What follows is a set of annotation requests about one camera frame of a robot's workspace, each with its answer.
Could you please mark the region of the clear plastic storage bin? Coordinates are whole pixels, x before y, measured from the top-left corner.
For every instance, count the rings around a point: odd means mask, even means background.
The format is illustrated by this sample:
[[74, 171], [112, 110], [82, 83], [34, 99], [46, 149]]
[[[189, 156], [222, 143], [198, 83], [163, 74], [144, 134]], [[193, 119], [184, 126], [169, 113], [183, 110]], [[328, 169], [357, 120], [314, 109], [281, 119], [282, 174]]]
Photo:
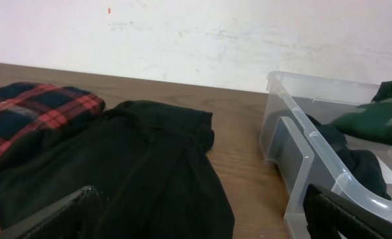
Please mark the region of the clear plastic storage bin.
[[[277, 164], [289, 193], [284, 222], [291, 238], [309, 238], [303, 200], [309, 184], [317, 184], [392, 223], [391, 200], [364, 188], [307, 115], [320, 123], [369, 103], [379, 86], [272, 71], [267, 75], [269, 97], [259, 136], [264, 160]], [[392, 146], [347, 136], [350, 149], [374, 153], [392, 170]]]

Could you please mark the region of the dark green shirt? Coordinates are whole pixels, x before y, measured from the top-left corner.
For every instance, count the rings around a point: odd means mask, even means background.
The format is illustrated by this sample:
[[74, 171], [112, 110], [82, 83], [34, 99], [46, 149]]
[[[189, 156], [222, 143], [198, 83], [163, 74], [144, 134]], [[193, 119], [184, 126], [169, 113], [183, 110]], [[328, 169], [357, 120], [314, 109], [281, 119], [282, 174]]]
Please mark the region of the dark green shirt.
[[392, 146], [392, 81], [382, 82], [370, 103], [336, 118], [332, 125], [352, 137]]

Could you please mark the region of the red plaid folded shirt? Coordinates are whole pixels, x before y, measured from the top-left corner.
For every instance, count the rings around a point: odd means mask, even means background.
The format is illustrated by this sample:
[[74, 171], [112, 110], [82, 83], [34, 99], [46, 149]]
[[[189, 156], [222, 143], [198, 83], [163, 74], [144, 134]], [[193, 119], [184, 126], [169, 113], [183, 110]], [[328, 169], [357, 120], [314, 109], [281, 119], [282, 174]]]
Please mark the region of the red plaid folded shirt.
[[88, 121], [105, 101], [72, 86], [18, 82], [0, 88], [0, 156], [24, 134]]

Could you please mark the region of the dark navy garment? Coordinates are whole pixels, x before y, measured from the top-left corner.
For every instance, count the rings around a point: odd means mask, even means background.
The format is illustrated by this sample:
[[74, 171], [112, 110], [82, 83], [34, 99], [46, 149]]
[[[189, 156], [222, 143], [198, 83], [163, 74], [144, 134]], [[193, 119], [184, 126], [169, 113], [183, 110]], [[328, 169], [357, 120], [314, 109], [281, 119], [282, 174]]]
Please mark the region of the dark navy garment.
[[391, 200], [379, 161], [371, 151], [350, 149], [345, 135], [333, 125], [322, 124], [310, 115], [307, 117], [362, 186], [379, 197]]

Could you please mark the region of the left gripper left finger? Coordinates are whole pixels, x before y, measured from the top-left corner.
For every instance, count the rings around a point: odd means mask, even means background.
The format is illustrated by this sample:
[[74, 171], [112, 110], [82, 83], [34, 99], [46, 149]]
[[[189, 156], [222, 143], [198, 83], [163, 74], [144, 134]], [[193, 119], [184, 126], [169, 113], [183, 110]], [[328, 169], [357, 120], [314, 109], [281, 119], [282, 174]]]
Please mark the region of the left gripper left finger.
[[107, 198], [85, 186], [0, 232], [0, 239], [92, 238]]

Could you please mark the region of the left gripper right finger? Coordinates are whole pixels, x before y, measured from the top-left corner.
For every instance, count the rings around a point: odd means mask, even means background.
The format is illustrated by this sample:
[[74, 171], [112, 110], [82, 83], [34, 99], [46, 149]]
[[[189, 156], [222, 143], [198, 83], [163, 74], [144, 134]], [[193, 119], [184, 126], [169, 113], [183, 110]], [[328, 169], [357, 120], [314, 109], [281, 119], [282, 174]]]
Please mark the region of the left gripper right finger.
[[303, 209], [312, 239], [392, 239], [392, 223], [319, 185], [307, 187]]

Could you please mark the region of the large black folded garment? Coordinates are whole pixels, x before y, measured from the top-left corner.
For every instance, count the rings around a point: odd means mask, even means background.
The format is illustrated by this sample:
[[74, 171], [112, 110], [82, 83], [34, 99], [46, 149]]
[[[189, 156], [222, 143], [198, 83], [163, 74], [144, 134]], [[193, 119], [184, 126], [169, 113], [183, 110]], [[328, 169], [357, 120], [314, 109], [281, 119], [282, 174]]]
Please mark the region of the large black folded garment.
[[0, 157], [0, 228], [92, 186], [106, 201], [96, 238], [231, 238], [213, 144], [210, 112], [150, 101], [32, 131]]

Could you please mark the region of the white label in bin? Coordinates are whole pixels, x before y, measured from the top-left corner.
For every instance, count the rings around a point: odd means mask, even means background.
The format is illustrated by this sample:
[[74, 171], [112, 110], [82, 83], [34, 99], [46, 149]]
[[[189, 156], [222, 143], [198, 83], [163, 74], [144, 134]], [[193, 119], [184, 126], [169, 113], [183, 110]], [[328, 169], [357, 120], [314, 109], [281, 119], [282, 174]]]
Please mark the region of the white label in bin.
[[392, 185], [392, 170], [379, 158], [377, 157], [379, 165], [381, 167], [381, 172], [384, 178], [384, 181], [387, 184]]

